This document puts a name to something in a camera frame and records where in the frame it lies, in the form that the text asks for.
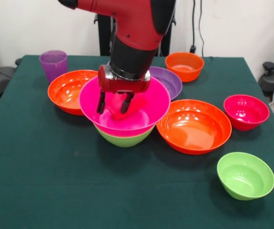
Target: purple cup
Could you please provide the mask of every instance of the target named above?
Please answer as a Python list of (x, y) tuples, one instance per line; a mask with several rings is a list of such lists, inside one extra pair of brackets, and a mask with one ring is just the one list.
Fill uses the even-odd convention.
[(59, 50), (44, 52), (40, 56), (42, 68), (49, 83), (68, 72), (67, 54)]

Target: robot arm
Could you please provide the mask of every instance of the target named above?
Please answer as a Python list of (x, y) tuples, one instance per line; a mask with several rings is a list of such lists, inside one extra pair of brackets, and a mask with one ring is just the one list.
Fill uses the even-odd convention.
[(122, 113), (135, 93), (147, 90), (148, 70), (173, 18), (176, 0), (59, 0), (79, 8), (114, 17), (117, 22), (110, 62), (99, 68), (101, 97), (97, 111), (102, 114), (105, 93), (127, 93)]

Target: pink plastic bowl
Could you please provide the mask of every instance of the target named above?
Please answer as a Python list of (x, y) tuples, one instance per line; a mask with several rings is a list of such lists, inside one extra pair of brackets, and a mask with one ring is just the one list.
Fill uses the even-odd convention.
[(264, 123), (270, 114), (268, 106), (263, 101), (244, 94), (228, 97), (223, 107), (232, 126), (241, 131), (256, 128)]
[[(81, 110), (100, 130), (118, 137), (132, 137), (150, 130), (165, 116), (171, 104), (168, 90), (159, 80), (153, 77), (148, 90), (143, 93), (146, 105), (124, 120), (113, 119), (107, 108), (105, 108), (103, 114), (98, 114), (96, 109), (99, 95), (99, 80), (98, 77), (95, 77), (88, 81), (81, 90)], [(114, 96), (114, 94), (106, 93), (106, 101), (110, 100), (110, 96)]]

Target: dark green table cover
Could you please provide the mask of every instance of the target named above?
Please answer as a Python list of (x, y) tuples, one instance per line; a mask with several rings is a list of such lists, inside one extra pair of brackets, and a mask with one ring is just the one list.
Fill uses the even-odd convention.
[[(222, 148), (203, 156), (176, 152), (157, 130), (122, 149), (85, 117), (54, 106), (38, 58), (23, 58), (0, 101), (0, 229), (274, 229), (274, 190), (237, 201), (216, 172), (217, 161), (234, 151), (259, 156), (274, 171), (273, 114), (252, 131), (233, 130)], [(70, 71), (107, 61), (68, 58)], [(164, 58), (153, 65), (165, 67)], [(205, 58), (178, 99), (222, 109), (232, 94), (265, 100), (243, 58)]]

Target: bowl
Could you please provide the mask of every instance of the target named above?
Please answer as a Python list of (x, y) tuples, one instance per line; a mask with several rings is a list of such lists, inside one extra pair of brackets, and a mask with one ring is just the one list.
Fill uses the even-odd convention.
[(274, 174), (261, 159), (247, 153), (224, 155), (217, 164), (218, 177), (225, 190), (237, 200), (268, 195), (274, 188)]
[(141, 135), (133, 136), (133, 137), (117, 137), (117, 136), (112, 136), (107, 133), (104, 133), (96, 125), (94, 125), (94, 126), (97, 128), (97, 130), (99, 131), (101, 136), (103, 138), (105, 138), (108, 142), (114, 144), (115, 146), (123, 147), (123, 148), (132, 147), (132, 146), (139, 144), (144, 139), (146, 139), (148, 137), (148, 135), (150, 135), (150, 133), (154, 129), (154, 127), (153, 127), (150, 130), (147, 130), (145, 133), (143, 133)]
[(190, 52), (175, 52), (165, 58), (168, 70), (177, 74), (182, 82), (196, 80), (203, 69), (203, 59)]
[(181, 79), (173, 72), (159, 67), (150, 67), (152, 77), (155, 77), (167, 88), (170, 93), (171, 100), (175, 99), (183, 89)]
[(83, 116), (79, 103), (80, 91), (85, 83), (97, 75), (98, 72), (92, 70), (78, 70), (60, 75), (49, 85), (48, 97), (61, 110)]
[(268, 106), (263, 101), (245, 94), (228, 97), (223, 107), (232, 126), (241, 131), (256, 128), (264, 123), (270, 114)]
[(106, 93), (106, 106), (103, 114), (96, 112), (100, 96), (98, 77), (87, 82), (80, 93), (80, 105), (84, 115), (103, 132), (112, 136), (131, 137), (144, 134), (162, 119), (170, 107), (170, 94), (166, 87), (154, 77), (142, 97), (146, 105), (123, 120), (113, 118), (106, 107), (112, 101), (113, 93)]
[(231, 135), (228, 117), (217, 107), (199, 100), (178, 100), (157, 123), (165, 141), (177, 151), (201, 155), (221, 147)]

